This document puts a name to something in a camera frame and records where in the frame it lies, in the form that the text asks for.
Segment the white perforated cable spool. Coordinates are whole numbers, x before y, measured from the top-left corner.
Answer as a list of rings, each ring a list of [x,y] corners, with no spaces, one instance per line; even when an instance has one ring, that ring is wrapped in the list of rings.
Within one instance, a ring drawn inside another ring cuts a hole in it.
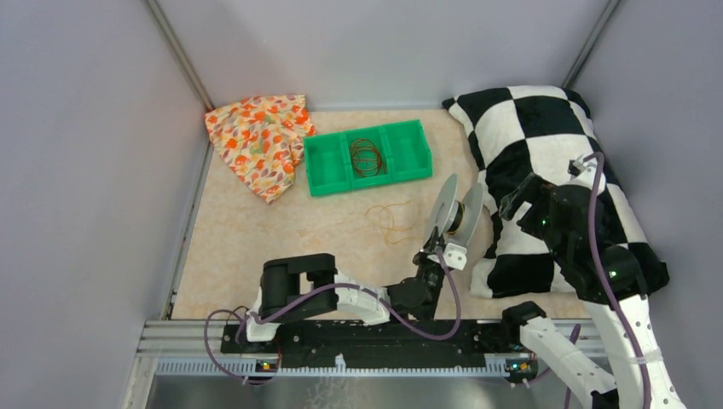
[[[458,175],[452,174],[442,185],[425,228],[423,249],[427,253],[447,244],[467,247],[482,213],[484,188],[473,184],[463,199],[457,199]]]

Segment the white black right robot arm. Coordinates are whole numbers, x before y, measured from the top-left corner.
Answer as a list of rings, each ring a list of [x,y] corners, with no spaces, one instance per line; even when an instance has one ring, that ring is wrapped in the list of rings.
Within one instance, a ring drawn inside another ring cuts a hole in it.
[[[650,317],[649,297],[666,268],[626,239],[613,190],[592,170],[560,184],[530,174],[498,208],[560,267],[600,335],[609,368],[587,358],[533,302],[503,312],[500,340],[542,358],[586,408],[681,408]]]

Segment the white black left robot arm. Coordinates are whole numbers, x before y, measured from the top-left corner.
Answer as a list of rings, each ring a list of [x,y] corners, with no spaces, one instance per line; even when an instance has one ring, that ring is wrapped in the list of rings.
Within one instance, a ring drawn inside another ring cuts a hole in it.
[[[363,285],[340,272],[335,256],[329,253],[267,261],[257,299],[240,320],[234,340],[253,352],[263,352],[282,325],[334,311],[353,314],[366,325],[396,320],[432,341],[450,339],[458,332],[462,319],[460,295],[451,276],[453,268],[444,257],[443,243],[443,239],[429,238],[415,254],[416,275],[383,287]],[[451,327],[444,333],[434,333],[412,324],[409,315],[418,321],[433,320],[445,282],[456,303]]]

